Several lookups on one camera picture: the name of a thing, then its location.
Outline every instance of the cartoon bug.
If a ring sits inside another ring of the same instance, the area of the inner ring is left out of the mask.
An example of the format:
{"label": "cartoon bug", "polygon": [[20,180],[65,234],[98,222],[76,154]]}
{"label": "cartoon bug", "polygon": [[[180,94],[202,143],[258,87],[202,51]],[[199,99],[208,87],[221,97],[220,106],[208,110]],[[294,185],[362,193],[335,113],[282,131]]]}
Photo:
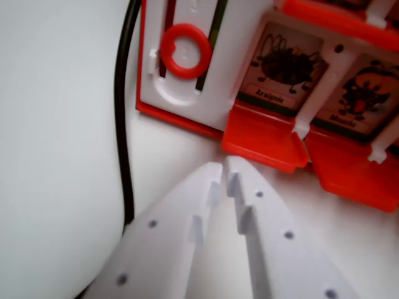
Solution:
{"label": "cartoon bug", "polygon": [[339,102],[344,106],[340,109],[341,115],[347,113],[355,115],[356,120],[364,120],[363,114],[377,112],[376,104],[383,104],[397,86],[399,77],[392,70],[399,70],[393,66],[385,68],[378,60],[372,60],[369,67],[361,69],[354,78],[342,87],[346,93]]}
{"label": "cartoon bug", "polygon": [[[266,55],[263,51],[267,42],[270,43]],[[316,70],[316,65],[322,62],[318,52],[306,55],[300,48],[287,48],[287,39],[278,34],[276,38],[268,34],[261,47],[260,55],[257,60],[252,61],[253,67],[261,66],[265,77],[259,77],[257,80],[264,82],[266,78],[277,81],[281,84],[290,85],[289,92],[297,93],[294,86],[302,84],[303,90],[309,90],[307,83],[313,81],[312,74]]]}

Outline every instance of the red plastic ring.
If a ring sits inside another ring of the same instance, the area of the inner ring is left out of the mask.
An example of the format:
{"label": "red plastic ring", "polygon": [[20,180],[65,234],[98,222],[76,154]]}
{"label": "red plastic ring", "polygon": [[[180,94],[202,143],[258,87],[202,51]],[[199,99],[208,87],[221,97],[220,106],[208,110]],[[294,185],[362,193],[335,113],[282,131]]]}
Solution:
{"label": "red plastic ring", "polygon": [[[198,64],[191,69],[178,65],[172,57],[176,46],[175,40],[178,37],[187,36],[193,39],[199,48],[201,58]],[[212,57],[212,47],[205,34],[191,24],[177,24],[170,27],[164,33],[161,41],[161,58],[167,69],[175,76],[183,79],[194,79],[202,75],[209,66]]]}

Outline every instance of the black wire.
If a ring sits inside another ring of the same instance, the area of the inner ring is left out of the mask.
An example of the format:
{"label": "black wire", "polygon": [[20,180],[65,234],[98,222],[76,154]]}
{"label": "black wire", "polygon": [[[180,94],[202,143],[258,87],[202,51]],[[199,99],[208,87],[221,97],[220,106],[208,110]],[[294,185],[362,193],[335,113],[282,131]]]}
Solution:
{"label": "black wire", "polygon": [[129,154],[126,137],[125,78],[130,43],[132,41],[133,30],[140,6],[140,0],[130,0],[127,7],[122,32],[120,34],[117,61],[115,64],[115,80],[113,86],[115,129],[117,132],[120,177],[122,181],[123,205],[125,209],[124,225],[131,223],[135,217],[133,184],[130,175]]}

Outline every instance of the gray dot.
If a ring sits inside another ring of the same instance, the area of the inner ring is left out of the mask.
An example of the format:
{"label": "gray dot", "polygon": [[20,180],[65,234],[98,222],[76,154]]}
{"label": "gray dot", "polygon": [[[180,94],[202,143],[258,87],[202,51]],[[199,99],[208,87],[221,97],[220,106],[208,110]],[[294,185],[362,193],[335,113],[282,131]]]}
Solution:
{"label": "gray dot", "polygon": [[287,232],[284,233],[284,237],[286,237],[287,239],[291,240],[291,239],[293,239],[295,237],[295,235],[294,235],[293,232],[288,230]]}
{"label": "gray dot", "polygon": [[156,220],[151,220],[151,221],[148,223],[148,227],[151,228],[151,229],[153,229],[153,228],[156,227],[157,225],[158,225],[158,222],[157,222]]}
{"label": "gray dot", "polygon": [[325,291],[325,296],[328,299],[336,299],[336,298],[338,298],[337,293],[334,290],[332,290],[332,289]]}
{"label": "gray dot", "polygon": [[117,278],[117,285],[124,285],[127,283],[128,278],[129,276],[126,273],[119,275]]}

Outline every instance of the white curved object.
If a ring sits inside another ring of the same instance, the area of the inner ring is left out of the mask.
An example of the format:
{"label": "white curved object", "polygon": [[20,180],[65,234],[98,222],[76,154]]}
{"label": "white curved object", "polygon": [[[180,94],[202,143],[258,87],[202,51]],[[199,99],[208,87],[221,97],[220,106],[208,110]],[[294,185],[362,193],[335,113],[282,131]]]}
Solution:
{"label": "white curved object", "polygon": [[238,231],[246,236],[254,299],[358,298],[263,176],[237,156],[228,157],[227,165],[228,196],[235,199]]}
{"label": "white curved object", "polygon": [[[358,298],[263,176],[240,157],[227,165],[254,299]],[[135,220],[85,299],[183,299],[210,207],[221,197],[221,173],[217,163],[200,167]]]}
{"label": "white curved object", "polygon": [[85,299],[183,299],[195,248],[220,198],[222,170],[205,164],[140,214]]}

